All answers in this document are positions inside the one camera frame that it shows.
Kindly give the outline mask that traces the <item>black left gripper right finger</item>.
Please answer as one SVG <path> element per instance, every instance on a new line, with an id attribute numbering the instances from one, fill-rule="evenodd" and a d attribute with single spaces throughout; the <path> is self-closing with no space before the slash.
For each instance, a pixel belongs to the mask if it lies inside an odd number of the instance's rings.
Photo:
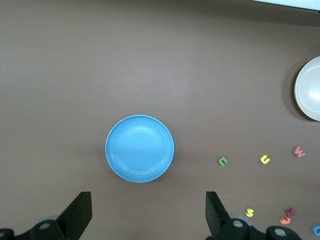
<path id="1" fill-rule="evenodd" d="M 208 240 L 299 240 L 293 230 L 282 226 L 270 226 L 261 232 L 240 218 L 231 218 L 217 193 L 205 195 L 205 219 L 211 236 Z"/>

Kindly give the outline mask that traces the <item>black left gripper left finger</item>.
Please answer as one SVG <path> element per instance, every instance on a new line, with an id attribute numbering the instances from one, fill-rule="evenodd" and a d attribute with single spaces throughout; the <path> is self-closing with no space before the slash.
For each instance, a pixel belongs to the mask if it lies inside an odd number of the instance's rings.
<path id="1" fill-rule="evenodd" d="M 28 231 L 15 235 L 13 229 L 2 228 L 2 240 L 78 240 L 92 220 L 92 195 L 81 192 L 57 217 L 37 223 Z"/>

